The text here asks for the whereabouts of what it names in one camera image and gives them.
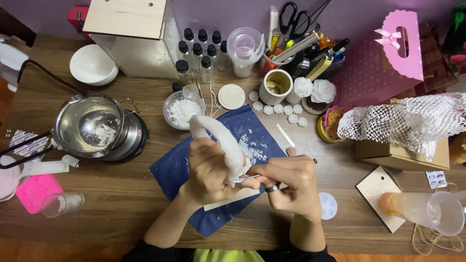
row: stainless steel pot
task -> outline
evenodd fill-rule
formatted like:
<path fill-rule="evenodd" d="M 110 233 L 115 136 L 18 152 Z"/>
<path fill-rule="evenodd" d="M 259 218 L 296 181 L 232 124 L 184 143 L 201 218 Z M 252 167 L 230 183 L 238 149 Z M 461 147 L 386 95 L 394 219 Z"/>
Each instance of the stainless steel pot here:
<path fill-rule="evenodd" d="M 125 113 L 120 103 L 126 101 L 131 101 L 136 110 Z M 125 140 L 128 123 L 124 118 L 133 113 L 139 113 L 139 109 L 129 98 L 117 102 L 105 94 L 84 92 L 63 103 L 51 131 L 0 152 L 0 157 L 50 134 L 53 135 L 58 148 L 73 155 L 85 158 L 103 157 Z M 0 169 L 8 169 L 25 163 L 53 149 L 47 148 L 9 165 L 0 164 Z"/>

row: jute string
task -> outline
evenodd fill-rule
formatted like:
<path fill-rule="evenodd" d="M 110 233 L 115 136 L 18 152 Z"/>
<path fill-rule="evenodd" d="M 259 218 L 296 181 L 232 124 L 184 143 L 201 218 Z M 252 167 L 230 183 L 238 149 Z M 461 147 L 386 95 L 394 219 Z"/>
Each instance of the jute string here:
<path fill-rule="evenodd" d="M 393 179 L 393 182 L 395 182 L 395 184 L 398 186 L 398 188 L 402 192 L 403 190 L 401 189 L 400 185 L 398 184 L 398 181 L 395 178 L 395 176 L 393 176 L 393 174 L 390 171 L 388 171 L 385 167 L 382 167 L 382 168 L 387 172 L 387 174 L 391 177 L 391 179 Z M 457 188 L 458 188 L 455 183 L 447 182 L 447 185 L 455 187 L 453 190 L 450 191 L 451 193 L 455 192 L 457 190 Z M 432 253 L 434 247 L 439 247 L 441 249 L 451 250 L 451 251 L 455 251 L 455 252 L 462 252 L 464 250 L 463 241 L 458 236 L 450 237 L 450 243 L 452 244 L 452 248 L 450 248 L 450 247 L 446 247 L 446 246 L 442 246 L 442 245 L 438 244 L 441 237 L 443 236 L 442 234 L 440 234 L 436 230 L 433 230 L 433 229 L 430 229 L 430 228 L 427 228 L 429 230 L 427 231 L 426 234 L 424 234 L 423 231 L 421 230 L 421 228 L 426 228 L 426 227 L 421 226 L 419 224 L 414 224 L 414 229 L 413 229 L 412 236 L 411 236 L 412 245 L 414 246 L 414 249 L 419 254 L 421 254 L 421 255 L 430 255 Z M 421 243 L 430 246 L 429 252 L 423 253 L 416 247 L 416 241 L 415 241 L 416 236 L 419 236 L 419 240 L 421 241 Z M 455 243 L 453 242 L 453 240 L 456 240 L 456 239 L 459 241 L 459 244 L 461 246 L 460 248 L 456 247 Z"/>

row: person's left hand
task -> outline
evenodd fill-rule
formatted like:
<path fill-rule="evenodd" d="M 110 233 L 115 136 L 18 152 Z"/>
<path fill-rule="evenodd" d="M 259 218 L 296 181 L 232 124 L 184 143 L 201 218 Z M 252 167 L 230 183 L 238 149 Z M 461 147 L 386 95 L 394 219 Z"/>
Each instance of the person's left hand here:
<path fill-rule="evenodd" d="M 230 170 L 225 164 L 225 152 L 220 143 L 210 138 L 199 138 L 190 143 L 188 161 L 190 176 L 179 193 L 196 206 L 230 199 L 244 187 L 260 187 L 260 183 L 253 179 L 247 179 L 235 187 L 226 185 L 224 180 Z"/>

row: ring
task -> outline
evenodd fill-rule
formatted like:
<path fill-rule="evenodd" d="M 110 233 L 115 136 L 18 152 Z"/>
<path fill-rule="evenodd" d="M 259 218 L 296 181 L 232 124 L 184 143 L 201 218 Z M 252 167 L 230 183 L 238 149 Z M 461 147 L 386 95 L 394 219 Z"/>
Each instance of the ring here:
<path fill-rule="evenodd" d="M 264 187 L 264 188 L 265 188 L 265 192 L 271 193 L 273 191 L 277 191 L 278 189 L 280 189 L 280 185 L 278 185 L 278 183 L 277 183 L 277 184 L 273 185 L 272 187 Z"/>

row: person's right hand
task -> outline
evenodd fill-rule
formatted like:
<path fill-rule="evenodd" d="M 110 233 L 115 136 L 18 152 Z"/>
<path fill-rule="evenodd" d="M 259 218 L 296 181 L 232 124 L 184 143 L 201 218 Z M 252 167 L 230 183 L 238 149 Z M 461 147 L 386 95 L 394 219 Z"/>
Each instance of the person's right hand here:
<path fill-rule="evenodd" d="M 322 209 L 314 161 L 306 155 L 296 156 L 296 149 L 292 147 L 287 149 L 287 153 L 289 157 L 270 158 L 267 164 L 253 165 L 246 175 L 260 174 L 255 179 L 264 187 L 272 187 L 277 182 L 286 184 L 288 187 L 268 193 L 272 207 L 320 223 Z"/>

